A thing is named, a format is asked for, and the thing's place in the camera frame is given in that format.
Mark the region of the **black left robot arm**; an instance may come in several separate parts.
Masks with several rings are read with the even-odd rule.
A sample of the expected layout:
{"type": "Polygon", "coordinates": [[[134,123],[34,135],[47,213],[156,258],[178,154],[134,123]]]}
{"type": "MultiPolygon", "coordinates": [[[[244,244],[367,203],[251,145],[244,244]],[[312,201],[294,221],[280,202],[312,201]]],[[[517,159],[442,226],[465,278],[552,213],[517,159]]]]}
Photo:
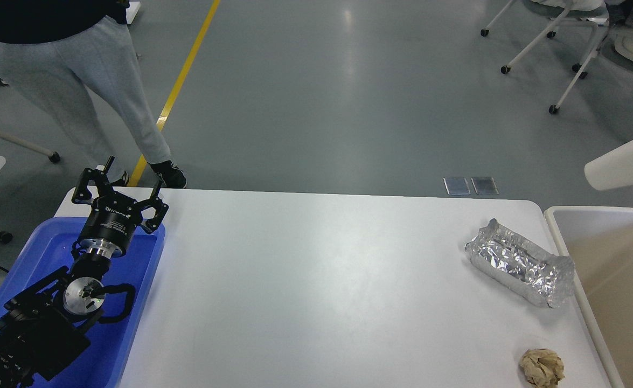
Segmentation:
{"type": "Polygon", "coordinates": [[[112,258],[126,255],[136,229],[152,234],[169,207],[158,195],[163,180],[144,200],[114,189],[107,177],[113,162],[110,157],[101,170],[83,170],[73,191],[73,204],[91,209],[72,246],[73,265],[56,269],[4,304],[0,387],[31,386],[36,374],[51,380],[90,346],[90,328],[132,313],[136,287],[102,280],[112,258]]]}

